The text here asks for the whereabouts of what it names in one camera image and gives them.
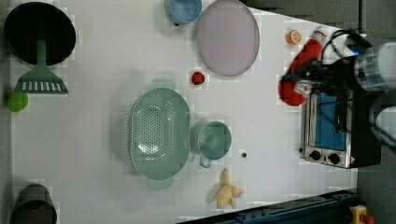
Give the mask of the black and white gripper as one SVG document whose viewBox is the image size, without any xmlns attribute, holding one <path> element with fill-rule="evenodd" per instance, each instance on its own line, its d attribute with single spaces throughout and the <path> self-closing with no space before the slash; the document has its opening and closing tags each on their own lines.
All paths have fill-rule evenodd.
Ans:
<svg viewBox="0 0 396 224">
<path fill-rule="evenodd" d="M 311 81 L 314 93 L 338 94 L 357 89 L 354 57 L 339 59 L 332 64 L 308 60 L 291 69 L 280 82 Z"/>
</svg>

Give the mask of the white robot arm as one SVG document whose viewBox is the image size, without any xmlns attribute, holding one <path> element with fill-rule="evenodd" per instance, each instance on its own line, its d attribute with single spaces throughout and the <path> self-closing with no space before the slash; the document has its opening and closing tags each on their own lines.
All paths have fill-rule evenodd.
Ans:
<svg viewBox="0 0 396 224">
<path fill-rule="evenodd" d="M 287 105 L 298 106 L 312 94 L 336 94 L 357 91 L 378 92 L 378 108 L 369 114 L 369 123 L 375 137 L 389 147 L 395 138 L 376 124 L 376 117 L 387 107 L 395 105 L 395 44 L 386 43 L 364 49 L 362 52 L 322 63 L 302 52 L 280 79 L 278 94 Z"/>
</svg>

